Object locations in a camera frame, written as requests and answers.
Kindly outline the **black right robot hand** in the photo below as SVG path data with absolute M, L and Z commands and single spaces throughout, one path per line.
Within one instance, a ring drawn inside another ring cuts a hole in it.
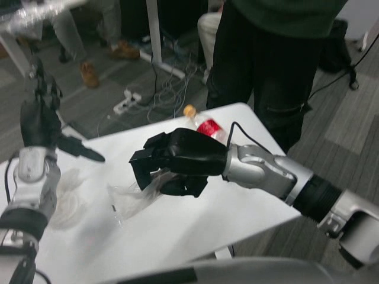
M 220 176 L 224 172 L 226 162 L 224 144 L 188 128 L 149 138 L 143 149 L 134 152 L 129 160 L 141 190 L 151 184 L 153 172 L 167 170 L 174 177 L 159 191 L 164 195 L 195 198 L 207 186 L 209 176 Z

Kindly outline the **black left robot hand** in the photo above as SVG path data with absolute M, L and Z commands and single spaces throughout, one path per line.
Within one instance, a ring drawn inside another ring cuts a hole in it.
M 33 56 L 24 77 L 25 91 L 31 97 L 21 104 L 20 127 L 24 145 L 58 148 L 75 157 L 105 162 L 100 153 L 85 147 L 82 141 L 62 133 L 57 114 L 63 97 L 54 77 L 45 72 L 39 57 Z

